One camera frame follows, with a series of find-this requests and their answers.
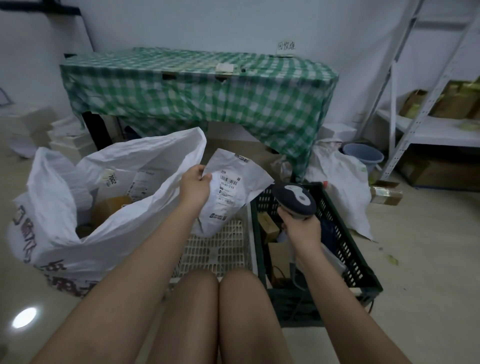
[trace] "white shelving unit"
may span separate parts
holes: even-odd
[[[480,33],[480,4],[471,16],[450,15],[420,15],[424,0],[412,0],[410,9],[402,19],[402,27],[396,36],[396,47],[391,58],[392,62],[385,71],[385,79],[379,85],[377,97],[370,107],[370,112],[358,129],[357,137],[361,137],[366,127],[378,115],[390,123],[388,161],[382,169],[381,180],[386,180],[392,173],[403,153],[411,143],[430,144],[443,146],[470,146],[480,147],[480,131],[467,131],[459,128],[462,120],[441,119],[429,116],[430,110],[442,93],[448,81],[451,79],[453,70],[458,60],[462,57],[465,48],[472,44],[475,37]],[[433,89],[427,94],[415,119],[408,119],[396,114],[396,63],[400,58],[402,49],[416,23],[432,23],[454,26],[462,30],[462,36],[450,55],[442,73],[438,76]],[[380,98],[385,91],[386,85],[391,80],[390,110],[377,109]],[[396,144],[395,130],[404,134]]]
[[[390,121],[390,111],[377,110],[376,114]],[[396,116],[396,128],[406,132],[412,119]],[[480,148],[480,130],[466,131],[459,128],[463,120],[442,119],[427,116],[410,138],[410,143],[437,146],[474,146]]]

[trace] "table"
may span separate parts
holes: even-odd
[[[233,72],[216,72],[218,63]],[[300,177],[338,81],[330,67],[298,57],[166,48],[70,57],[60,71],[99,149],[109,138],[95,114],[115,115],[140,136],[225,121],[285,154]]]

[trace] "plastic crate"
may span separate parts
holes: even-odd
[[[343,279],[357,296],[362,306],[367,306],[383,291],[380,282],[363,259],[360,250],[326,194],[322,183],[303,184],[303,186],[312,194],[317,203],[316,216],[334,223],[338,245],[335,254],[347,266]],[[258,277],[267,289],[281,327],[323,326],[323,321],[309,291],[302,291],[293,284],[282,289],[268,289],[266,286],[265,276],[267,272],[271,271],[272,263],[268,245],[263,244],[260,238],[257,212],[266,211],[275,223],[281,223],[282,219],[276,212],[278,203],[272,195],[272,189],[267,188],[258,195],[251,202],[251,208]]]
[[[242,207],[213,237],[190,235],[170,284],[176,284],[194,269],[208,269],[221,281],[235,268],[245,268],[258,275],[250,205]]]

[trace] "plastic bucket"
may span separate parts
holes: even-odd
[[[360,162],[367,166],[369,174],[375,166],[384,159],[384,155],[379,150],[365,144],[347,144],[346,146],[343,146],[343,153],[347,156],[356,157]]]

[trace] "dark green crate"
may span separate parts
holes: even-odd
[[[363,259],[350,232],[345,227],[332,201],[326,194],[323,184],[309,183],[303,184],[303,186],[312,194],[317,203],[317,217],[328,219],[335,224],[338,243],[338,249],[335,254],[347,266],[343,279],[347,286],[361,289],[361,295],[357,296],[357,299],[362,306],[366,307],[383,291],[380,282],[367,265],[367,262],[365,262],[365,259]],[[270,187],[251,202],[258,277],[265,288],[265,275],[267,271],[271,270],[272,263],[268,246],[264,245],[260,238],[257,212],[266,211],[275,223],[280,223],[282,220],[276,212],[277,207],[278,203],[273,197]],[[302,291],[293,284],[287,285],[283,289],[267,289],[267,292],[282,327],[323,326],[323,321],[315,307],[310,292]]]

